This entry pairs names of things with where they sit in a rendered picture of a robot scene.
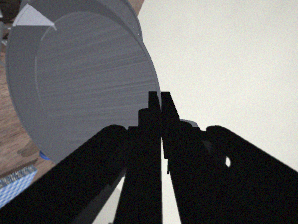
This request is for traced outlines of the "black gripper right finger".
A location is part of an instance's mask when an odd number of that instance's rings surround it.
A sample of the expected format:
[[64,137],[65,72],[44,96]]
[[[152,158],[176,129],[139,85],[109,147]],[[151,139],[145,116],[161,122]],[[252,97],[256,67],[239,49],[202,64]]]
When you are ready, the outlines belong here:
[[181,224],[298,224],[298,171],[225,127],[180,119],[168,91],[161,114]]

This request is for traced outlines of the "blue mug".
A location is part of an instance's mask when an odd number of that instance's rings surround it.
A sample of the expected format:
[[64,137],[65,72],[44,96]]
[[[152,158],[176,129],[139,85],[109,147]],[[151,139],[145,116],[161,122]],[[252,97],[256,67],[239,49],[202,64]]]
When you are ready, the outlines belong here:
[[47,158],[41,151],[39,152],[39,155],[41,158],[46,159],[46,160],[50,160],[49,158]]

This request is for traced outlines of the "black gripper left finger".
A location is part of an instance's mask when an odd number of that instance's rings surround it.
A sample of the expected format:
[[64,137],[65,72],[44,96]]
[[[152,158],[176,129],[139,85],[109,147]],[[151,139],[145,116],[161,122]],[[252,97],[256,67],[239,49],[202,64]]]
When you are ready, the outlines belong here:
[[148,91],[127,130],[104,127],[2,206],[0,224],[92,224],[124,175],[108,224],[163,224],[161,140],[159,98]]

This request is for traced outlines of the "blue checked towel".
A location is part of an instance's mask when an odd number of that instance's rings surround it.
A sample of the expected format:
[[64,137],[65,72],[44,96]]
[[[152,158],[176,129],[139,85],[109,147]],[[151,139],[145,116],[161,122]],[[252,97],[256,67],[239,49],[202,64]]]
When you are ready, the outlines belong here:
[[37,170],[30,165],[0,179],[0,208],[30,185]]

